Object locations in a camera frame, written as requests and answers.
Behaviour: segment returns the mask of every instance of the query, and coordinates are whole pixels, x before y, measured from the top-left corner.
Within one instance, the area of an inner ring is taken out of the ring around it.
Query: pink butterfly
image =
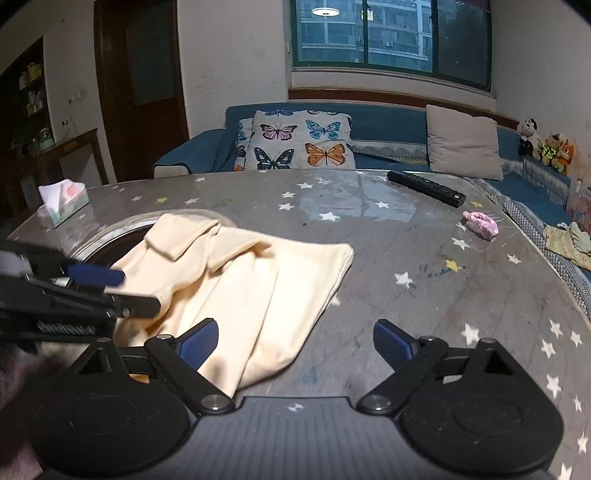
[[[297,128],[297,125],[290,125],[289,127],[272,127],[271,125],[261,125],[262,136],[265,137],[267,140],[275,140],[279,138],[280,140],[291,140],[291,134]]]

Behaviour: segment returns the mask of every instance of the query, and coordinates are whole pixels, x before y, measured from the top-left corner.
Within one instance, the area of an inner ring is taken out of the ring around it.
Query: white wall
[[[291,76],[292,87],[348,88],[403,93],[427,98],[464,103],[490,112],[496,110],[492,95],[469,87],[418,75],[393,72],[371,72],[358,69],[296,69]]]
[[[542,138],[576,139],[589,165],[591,26],[562,0],[492,0],[491,9],[497,111],[533,117]]]
[[[189,135],[223,127],[232,105],[287,99],[283,2],[178,0]]]
[[[61,122],[70,115],[78,133],[98,128],[107,176],[114,182],[96,83],[93,32],[93,0],[31,0],[0,29],[0,72],[45,36],[47,102],[54,136],[62,139]],[[78,88],[84,88],[86,96],[70,106],[66,92]],[[94,183],[92,155],[86,163],[81,171],[87,174],[81,180]]]
[[[77,0],[46,33],[44,54],[47,100],[56,141],[66,139],[63,120],[69,122],[71,137],[97,128],[107,177],[115,182],[96,80],[93,0]],[[68,98],[77,90],[82,92],[82,98],[70,104]],[[89,186],[100,185],[92,153],[77,155],[77,161],[85,164],[78,180]]]

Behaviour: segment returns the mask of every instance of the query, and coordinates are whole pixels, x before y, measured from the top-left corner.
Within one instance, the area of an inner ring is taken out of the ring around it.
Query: window
[[[489,0],[291,1],[294,66],[403,70],[490,88]],[[313,13],[322,8],[329,14]]]

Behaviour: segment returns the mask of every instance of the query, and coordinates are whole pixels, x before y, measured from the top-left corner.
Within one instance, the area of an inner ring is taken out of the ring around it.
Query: blue butterfly
[[[238,141],[242,142],[246,140],[246,135],[244,134],[244,125],[238,123]]]
[[[318,110],[308,110],[308,113],[310,115],[318,115],[319,113],[327,113],[328,115],[338,115],[338,113],[336,113],[336,112],[321,112]]]
[[[271,157],[262,148],[255,147],[255,157],[258,160],[256,167],[259,170],[283,170],[291,168],[289,164],[294,157],[294,149],[285,150],[275,160],[271,160]]]
[[[321,127],[312,120],[306,120],[308,129],[310,129],[310,136],[315,140],[319,140],[322,135],[326,135],[331,140],[336,140],[339,137],[340,122],[332,122],[327,127]]]
[[[294,112],[290,112],[289,110],[269,110],[265,112],[266,116],[292,116]]]

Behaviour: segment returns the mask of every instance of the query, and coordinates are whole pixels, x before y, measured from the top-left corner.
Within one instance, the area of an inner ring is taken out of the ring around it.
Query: clothing item
[[[158,297],[160,314],[121,319],[113,339],[143,345],[211,317],[218,346],[199,372],[232,396],[293,361],[352,260],[346,244],[305,244],[166,213],[114,265],[126,281],[112,289]]]
[[[568,258],[578,267],[591,271],[591,257],[574,247],[570,231],[560,230],[550,225],[544,228],[546,248],[555,254]]]
[[[577,222],[570,224],[570,237],[573,240],[574,247],[581,253],[591,254],[591,239],[587,232],[582,232]]]

